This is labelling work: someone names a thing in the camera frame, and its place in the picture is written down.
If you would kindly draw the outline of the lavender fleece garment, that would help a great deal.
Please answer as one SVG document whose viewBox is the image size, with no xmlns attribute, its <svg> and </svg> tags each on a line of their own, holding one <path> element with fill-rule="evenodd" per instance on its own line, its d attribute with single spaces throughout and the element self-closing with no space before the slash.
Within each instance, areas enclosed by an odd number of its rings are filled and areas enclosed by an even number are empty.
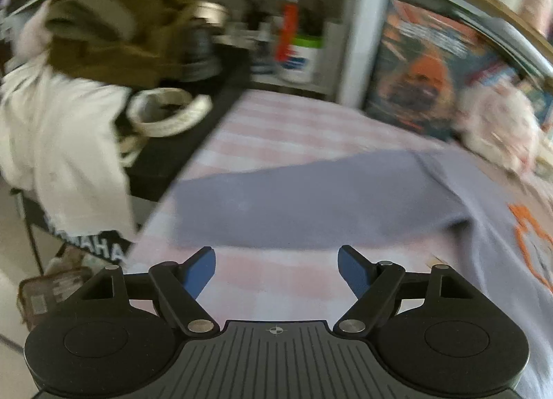
<svg viewBox="0 0 553 399">
<path fill-rule="evenodd" d="M 384 247 L 442 230 L 461 274 L 525 332 L 518 385 L 552 394 L 552 209 L 535 187 L 449 150 L 381 150 L 339 160 L 179 183 L 172 235 L 185 246 Z"/>
</svg>

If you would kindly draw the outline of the pink cartoon desk mat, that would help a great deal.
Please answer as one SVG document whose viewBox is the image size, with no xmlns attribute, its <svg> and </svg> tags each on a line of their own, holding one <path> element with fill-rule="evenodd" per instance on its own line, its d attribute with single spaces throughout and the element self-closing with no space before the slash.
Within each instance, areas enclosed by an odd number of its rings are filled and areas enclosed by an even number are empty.
<svg viewBox="0 0 553 399">
<path fill-rule="evenodd" d="M 337 272 L 344 245 L 414 272 L 457 264 L 451 230 L 360 237 L 377 185 L 363 162 L 440 148 L 342 106 L 249 92 L 158 203 L 125 269 L 180 263 L 209 246 L 216 272 L 200 303 L 216 320 L 335 321 L 354 300 Z"/>
</svg>

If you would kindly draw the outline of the black keyboard piano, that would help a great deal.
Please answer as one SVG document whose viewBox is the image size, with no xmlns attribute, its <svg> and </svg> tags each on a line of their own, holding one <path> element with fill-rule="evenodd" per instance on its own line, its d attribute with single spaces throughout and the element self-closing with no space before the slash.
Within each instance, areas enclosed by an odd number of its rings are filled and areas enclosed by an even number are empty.
<svg viewBox="0 0 553 399">
<path fill-rule="evenodd" d="M 250 86 L 248 50 L 230 45 L 217 45 L 216 54 L 221 62 L 221 73 L 210 79 L 191 84 L 195 93 L 203 93 L 211 97 L 214 102 L 212 111 L 200 124 L 189 131 L 171 137 L 149 140 L 132 166 L 126 169 L 139 227 L 147 221 L 181 169 L 192 159 L 222 118 L 228 114 L 236 102 L 239 102 Z M 119 264 L 129 252 L 132 242 L 121 237 L 114 230 L 89 235 L 83 239 L 68 237 L 50 223 L 33 193 L 12 189 L 10 194 L 15 197 L 18 212 L 25 224 L 29 247 L 37 269 L 41 273 L 44 268 L 38 253 L 33 233 L 34 228 L 46 231 L 47 234 L 65 245 L 81 247 L 84 251 L 106 262 Z"/>
</svg>

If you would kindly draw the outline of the white hanging garment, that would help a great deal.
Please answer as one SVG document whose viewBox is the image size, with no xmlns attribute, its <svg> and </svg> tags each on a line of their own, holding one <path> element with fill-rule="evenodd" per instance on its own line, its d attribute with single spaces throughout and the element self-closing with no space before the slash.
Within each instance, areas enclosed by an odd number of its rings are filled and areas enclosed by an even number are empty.
<svg viewBox="0 0 553 399">
<path fill-rule="evenodd" d="M 42 4 L 16 45 L 19 67 L 1 83 L 1 174 L 32 190 L 50 221 L 67 235 L 115 230 L 136 234 L 129 179 L 114 122 L 129 89 L 71 78 L 48 62 L 51 39 Z"/>
</svg>

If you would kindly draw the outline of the pink white plush bunny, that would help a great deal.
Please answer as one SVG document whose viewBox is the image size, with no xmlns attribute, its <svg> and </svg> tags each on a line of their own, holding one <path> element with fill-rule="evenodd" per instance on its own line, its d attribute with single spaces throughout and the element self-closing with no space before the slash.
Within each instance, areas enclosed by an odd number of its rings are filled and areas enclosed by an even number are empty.
<svg viewBox="0 0 553 399">
<path fill-rule="evenodd" d="M 456 130 L 464 147 L 509 172 L 523 175 L 534 168 L 541 130 L 531 101 L 509 82 L 468 87 Z"/>
</svg>

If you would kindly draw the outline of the metal lid glass jar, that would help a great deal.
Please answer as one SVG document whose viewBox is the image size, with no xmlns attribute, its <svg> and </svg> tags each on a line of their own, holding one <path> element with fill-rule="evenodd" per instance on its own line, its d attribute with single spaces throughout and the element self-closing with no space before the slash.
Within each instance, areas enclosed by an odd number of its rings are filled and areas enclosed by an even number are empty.
<svg viewBox="0 0 553 399">
<path fill-rule="evenodd" d="M 194 15 L 179 35 L 177 54 L 182 82 L 199 82 L 220 73 L 214 38 L 224 34 L 228 18 L 229 11 L 225 6 L 208 1 L 198 3 Z"/>
</svg>

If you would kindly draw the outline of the white green plastic jar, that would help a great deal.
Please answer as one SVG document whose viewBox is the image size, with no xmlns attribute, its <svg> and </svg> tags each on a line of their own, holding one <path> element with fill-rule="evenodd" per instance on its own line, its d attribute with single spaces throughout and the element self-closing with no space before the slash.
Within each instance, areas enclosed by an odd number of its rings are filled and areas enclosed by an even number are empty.
<svg viewBox="0 0 553 399">
<path fill-rule="evenodd" d="M 287 57 L 278 63 L 278 76 L 287 83 L 310 84 L 317 71 L 324 47 L 321 36 L 297 36 L 289 46 Z"/>
</svg>

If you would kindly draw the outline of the Harry Potter book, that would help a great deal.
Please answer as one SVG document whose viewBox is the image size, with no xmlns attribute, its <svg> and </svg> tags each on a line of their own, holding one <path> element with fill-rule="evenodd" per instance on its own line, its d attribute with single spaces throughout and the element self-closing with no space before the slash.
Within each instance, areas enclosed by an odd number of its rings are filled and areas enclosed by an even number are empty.
<svg viewBox="0 0 553 399">
<path fill-rule="evenodd" d="M 511 80 L 516 69 L 475 29 L 400 0 L 388 2 L 364 113 L 442 141 L 464 90 Z"/>
</svg>

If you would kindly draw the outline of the olive brown hanging garment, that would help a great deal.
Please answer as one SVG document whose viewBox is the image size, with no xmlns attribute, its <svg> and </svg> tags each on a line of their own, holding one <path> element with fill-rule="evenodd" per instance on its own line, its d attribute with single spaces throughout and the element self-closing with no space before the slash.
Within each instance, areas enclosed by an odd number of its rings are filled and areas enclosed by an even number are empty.
<svg viewBox="0 0 553 399">
<path fill-rule="evenodd" d="M 154 88 L 184 73 L 178 39 L 197 0 L 51 0 L 50 66 L 73 78 Z"/>
</svg>

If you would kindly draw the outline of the white metal shelf frame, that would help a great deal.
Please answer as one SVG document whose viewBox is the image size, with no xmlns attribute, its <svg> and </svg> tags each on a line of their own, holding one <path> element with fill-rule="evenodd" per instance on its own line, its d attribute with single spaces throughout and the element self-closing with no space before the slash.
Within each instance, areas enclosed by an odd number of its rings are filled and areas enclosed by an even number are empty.
<svg viewBox="0 0 553 399">
<path fill-rule="evenodd" d="M 532 69 L 552 74 L 552 45 L 522 18 L 498 0 L 419 0 L 424 9 L 430 3 L 450 3 L 481 22 L 506 49 L 531 65 Z M 388 0 L 354 0 L 350 32 L 343 58 L 343 69 L 337 89 L 337 103 L 360 109 L 381 38 Z"/>
</svg>

